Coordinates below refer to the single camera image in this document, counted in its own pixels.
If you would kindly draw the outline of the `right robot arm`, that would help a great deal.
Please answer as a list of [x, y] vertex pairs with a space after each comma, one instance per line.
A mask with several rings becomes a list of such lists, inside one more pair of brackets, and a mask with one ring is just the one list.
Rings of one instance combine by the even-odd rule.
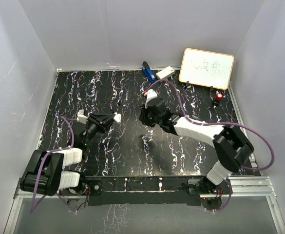
[[211, 125], [183, 117], [179, 113], [172, 113], [162, 99], [156, 97], [141, 106], [139, 120], [142, 124], [160, 128], [169, 134], [190, 137], [212, 146], [218, 160], [209, 172], [190, 188], [202, 193], [215, 193], [221, 188], [221, 183], [238, 172], [254, 147], [239, 126]]

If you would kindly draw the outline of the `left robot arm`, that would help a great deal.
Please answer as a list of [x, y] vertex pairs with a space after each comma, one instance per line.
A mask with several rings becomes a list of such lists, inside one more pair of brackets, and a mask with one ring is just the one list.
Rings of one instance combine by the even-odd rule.
[[59, 190], [71, 189], [75, 194], [83, 194], [87, 182], [79, 172], [66, 171], [66, 167], [80, 163], [90, 140], [97, 133], [107, 132], [113, 123], [121, 122], [121, 114], [89, 114], [83, 110], [69, 125], [71, 137], [68, 146], [50, 151], [34, 150], [20, 180], [20, 189], [25, 192], [53, 196]]

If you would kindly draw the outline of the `white earbud charging case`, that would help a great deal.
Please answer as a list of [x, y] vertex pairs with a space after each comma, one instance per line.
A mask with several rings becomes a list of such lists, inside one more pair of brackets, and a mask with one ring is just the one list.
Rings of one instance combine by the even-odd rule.
[[117, 123], [120, 123], [121, 122], [121, 118], [122, 118], [122, 115], [119, 114], [119, 113], [114, 113], [114, 118], [113, 120]]

